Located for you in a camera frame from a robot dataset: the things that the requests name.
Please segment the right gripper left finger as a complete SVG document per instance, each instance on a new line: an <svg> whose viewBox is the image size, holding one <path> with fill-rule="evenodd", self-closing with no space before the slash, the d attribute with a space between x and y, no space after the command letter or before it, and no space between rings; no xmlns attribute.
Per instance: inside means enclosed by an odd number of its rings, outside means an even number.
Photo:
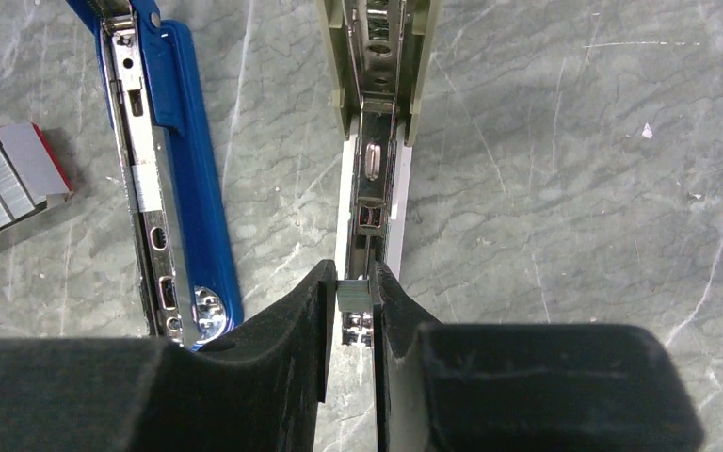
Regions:
<svg viewBox="0 0 723 452"><path fill-rule="evenodd" d="M0 451L309 451L335 264L190 351L162 338L0 339Z"/></svg>

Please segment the blue stapler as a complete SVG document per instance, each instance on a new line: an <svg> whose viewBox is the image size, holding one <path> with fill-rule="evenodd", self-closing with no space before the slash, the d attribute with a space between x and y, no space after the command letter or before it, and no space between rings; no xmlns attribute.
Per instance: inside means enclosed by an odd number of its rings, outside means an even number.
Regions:
<svg viewBox="0 0 723 452"><path fill-rule="evenodd" d="M153 336L198 350L244 318L189 28L153 1L74 1L94 36Z"/></svg>

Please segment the cardboard staple tray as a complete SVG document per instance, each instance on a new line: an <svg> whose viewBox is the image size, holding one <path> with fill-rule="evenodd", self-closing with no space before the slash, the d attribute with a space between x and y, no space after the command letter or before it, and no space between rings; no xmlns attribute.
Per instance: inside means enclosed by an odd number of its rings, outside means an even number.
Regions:
<svg viewBox="0 0 723 452"><path fill-rule="evenodd" d="M72 185L37 124L0 126L0 147L36 204L34 212L0 229L0 233L70 198Z"/></svg>

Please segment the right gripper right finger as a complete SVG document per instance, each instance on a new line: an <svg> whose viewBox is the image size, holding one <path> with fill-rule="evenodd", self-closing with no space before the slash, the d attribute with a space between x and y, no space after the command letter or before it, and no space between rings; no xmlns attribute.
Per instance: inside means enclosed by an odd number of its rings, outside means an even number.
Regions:
<svg viewBox="0 0 723 452"><path fill-rule="evenodd" d="M372 275L381 451L698 451L669 354L625 324L458 324Z"/></svg>

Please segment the silver staple strip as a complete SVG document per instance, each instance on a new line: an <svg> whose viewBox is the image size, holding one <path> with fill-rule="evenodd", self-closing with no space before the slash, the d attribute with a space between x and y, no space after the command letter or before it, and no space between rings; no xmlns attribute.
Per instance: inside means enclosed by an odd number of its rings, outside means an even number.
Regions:
<svg viewBox="0 0 723 452"><path fill-rule="evenodd" d="M340 280L336 289L337 307L341 313L371 312L373 301L368 280Z"/></svg>

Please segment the beige stapler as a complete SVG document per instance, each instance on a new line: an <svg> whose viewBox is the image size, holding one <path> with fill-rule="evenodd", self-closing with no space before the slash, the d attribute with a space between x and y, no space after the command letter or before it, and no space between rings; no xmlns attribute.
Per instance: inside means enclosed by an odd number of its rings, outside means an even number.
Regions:
<svg viewBox="0 0 723 452"><path fill-rule="evenodd" d="M335 260L340 280L400 271L417 136L440 1L319 1L332 105L344 138ZM345 346L373 344L371 312L341 313Z"/></svg>

